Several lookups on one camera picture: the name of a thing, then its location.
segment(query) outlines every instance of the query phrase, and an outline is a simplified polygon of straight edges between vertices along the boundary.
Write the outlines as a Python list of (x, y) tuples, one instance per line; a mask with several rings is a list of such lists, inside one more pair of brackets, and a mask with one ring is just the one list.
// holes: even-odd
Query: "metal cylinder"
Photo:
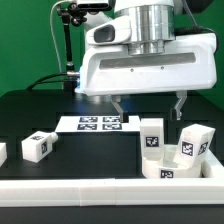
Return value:
[(126, 42), (130, 55), (164, 52), (164, 41), (174, 40), (172, 6), (149, 5), (127, 8), (115, 17), (129, 16), (132, 36)]

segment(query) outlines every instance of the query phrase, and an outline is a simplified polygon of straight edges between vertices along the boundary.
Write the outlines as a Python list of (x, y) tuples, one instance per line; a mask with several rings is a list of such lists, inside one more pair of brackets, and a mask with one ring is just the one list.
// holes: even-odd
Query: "white wooden block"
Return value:
[(202, 173), (205, 178), (224, 179), (224, 167), (210, 150), (208, 150), (205, 161), (202, 163)]
[(22, 141), (23, 159), (38, 163), (52, 151), (52, 143), (57, 141), (57, 134), (37, 131)]
[(163, 119), (142, 119), (140, 139), (142, 157), (160, 160), (164, 155)]
[(174, 162), (194, 167), (201, 164), (211, 144), (215, 129), (194, 124), (182, 130)]
[(177, 146), (165, 145), (164, 158), (153, 161), (149, 158), (142, 158), (142, 173), (150, 178), (199, 178), (201, 177), (201, 164), (196, 167), (186, 167), (173, 162)]
[(6, 144), (0, 143), (0, 167), (7, 159)]
[(115, 179), (80, 180), (80, 205), (115, 205)]

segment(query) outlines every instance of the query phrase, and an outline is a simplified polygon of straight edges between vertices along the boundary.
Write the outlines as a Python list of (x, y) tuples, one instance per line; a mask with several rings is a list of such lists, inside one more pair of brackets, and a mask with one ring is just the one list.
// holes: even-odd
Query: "marker sheet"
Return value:
[(55, 132), (139, 132), (140, 119), (129, 116), (128, 123), (120, 123), (119, 116), (62, 116)]

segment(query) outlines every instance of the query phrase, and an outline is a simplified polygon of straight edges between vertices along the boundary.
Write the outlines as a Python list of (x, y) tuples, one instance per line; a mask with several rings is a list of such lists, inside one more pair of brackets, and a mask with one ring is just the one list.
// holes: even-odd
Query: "black cable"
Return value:
[(36, 82), (34, 82), (33, 84), (31, 84), (30, 86), (28, 86), (26, 88), (26, 90), (31, 91), (36, 85), (39, 85), (44, 80), (51, 79), (51, 78), (55, 78), (55, 77), (60, 77), (60, 76), (67, 76), (67, 74), (66, 73), (60, 73), (60, 74), (53, 74), (53, 75), (45, 76), (43, 78), (38, 79)]
[(37, 86), (37, 85), (42, 85), (42, 84), (49, 84), (49, 83), (57, 83), (57, 82), (64, 82), (65, 80), (55, 80), (55, 81), (45, 81), (45, 82), (35, 82), (35, 85), (33, 84), (32, 89)]

